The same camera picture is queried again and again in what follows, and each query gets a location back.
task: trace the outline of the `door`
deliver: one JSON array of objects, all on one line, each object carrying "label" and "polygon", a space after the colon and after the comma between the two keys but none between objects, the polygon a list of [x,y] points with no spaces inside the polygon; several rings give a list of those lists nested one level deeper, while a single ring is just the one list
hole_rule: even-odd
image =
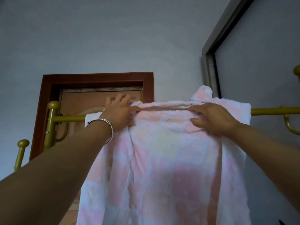
[{"label": "door", "polygon": [[[223,98],[252,108],[300,106],[300,85],[293,68],[300,64],[300,0],[254,0],[215,52]],[[291,115],[300,130],[300,115]],[[300,148],[282,116],[253,116],[262,133]],[[300,224],[300,215],[262,170],[246,159],[245,181],[253,224]]]},{"label": "door", "polygon": [[[103,111],[105,107],[105,101],[107,96],[115,97],[118,93],[130,94],[135,97],[135,101],[141,101],[141,88],[136,91],[107,91],[96,92],[95,89],[91,89],[93,92],[73,92],[77,90],[63,90],[61,93],[61,115],[86,115],[90,113],[98,113]],[[78,130],[84,128],[84,122],[71,122],[68,128],[67,137],[72,136]],[[59,139],[63,136],[65,129],[65,123],[59,123],[57,127],[57,136]],[[75,225],[77,221],[78,208],[80,201],[80,192],[77,194],[73,204],[67,211],[66,215],[62,219],[60,225]]]}]

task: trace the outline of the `person's left hand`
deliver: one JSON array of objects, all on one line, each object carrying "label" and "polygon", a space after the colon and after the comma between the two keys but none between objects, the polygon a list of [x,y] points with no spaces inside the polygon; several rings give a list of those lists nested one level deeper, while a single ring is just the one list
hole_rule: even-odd
[{"label": "person's left hand", "polygon": [[115,98],[107,97],[105,110],[99,118],[106,119],[112,123],[114,132],[119,132],[126,126],[134,126],[135,123],[130,114],[139,111],[137,106],[129,106],[133,97],[118,94]]}]

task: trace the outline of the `silver bangle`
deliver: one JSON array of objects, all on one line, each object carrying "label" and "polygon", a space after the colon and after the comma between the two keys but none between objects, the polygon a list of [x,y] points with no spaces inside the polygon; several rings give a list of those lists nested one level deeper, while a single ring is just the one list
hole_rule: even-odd
[{"label": "silver bangle", "polygon": [[90,122],[88,122],[87,126],[88,126],[89,124],[91,124],[93,121],[97,121],[97,120],[105,121],[105,122],[111,127],[111,129],[112,129],[112,135],[111,135],[111,137],[109,138],[109,140],[105,143],[105,144],[107,144],[107,143],[109,143],[109,142],[113,139],[113,125],[111,124],[111,122],[107,121],[106,119],[97,118],[97,119],[95,119],[95,120],[91,120]]}]

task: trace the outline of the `gold coat rack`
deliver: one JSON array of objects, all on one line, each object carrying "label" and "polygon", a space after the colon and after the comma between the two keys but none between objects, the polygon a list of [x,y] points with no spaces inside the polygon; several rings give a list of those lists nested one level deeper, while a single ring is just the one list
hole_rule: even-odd
[{"label": "gold coat rack", "polygon": [[[300,81],[300,65],[296,66],[293,70],[293,73],[298,77]],[[45,140],[44,140],[44,147],[43,151],[52,147],[56,142],[61,142],[64,140],[68,134],[69,129],[69,122],[78,122],[78,121],[85,121],[85,115],[65,115],[65,116],[58,116],[58,111],[60,110],[60,103],[58,101],[51,101],[48,103],[49,117],[47,123],[47,129],[45,132]],[[283,119],[287,129],[296,134],[300,135],[300,131],[293,129],[290,125],[290,119],[288,115],[291,114],[300,114],[300,107],[286,107],[281,106],[278,108],[258,108],[258,109],[251,109],[251,115],[283,115]],[[65,130],[64,134],[60,139],[55,138],[55,125],[59,122],[65,122]],[[29,140],[20,140],[18,142],[19,152],[17,155],[16,163],[14,170],[17,171],[22,164],[23,156],[26,147],[29,145]]]}]

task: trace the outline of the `towel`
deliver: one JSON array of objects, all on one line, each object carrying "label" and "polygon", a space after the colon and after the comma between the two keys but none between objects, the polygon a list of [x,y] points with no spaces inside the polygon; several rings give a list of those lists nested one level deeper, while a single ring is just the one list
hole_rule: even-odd
[{"label": "towel", "polygon": [[251,224],[245,153],[189,121],[199,116],[186,108],[204,103],[250,122],[250,104],[212,98],[207,86],[189,102],[135,103],[136,126],[115,134],[88,173],[77,224]]}]

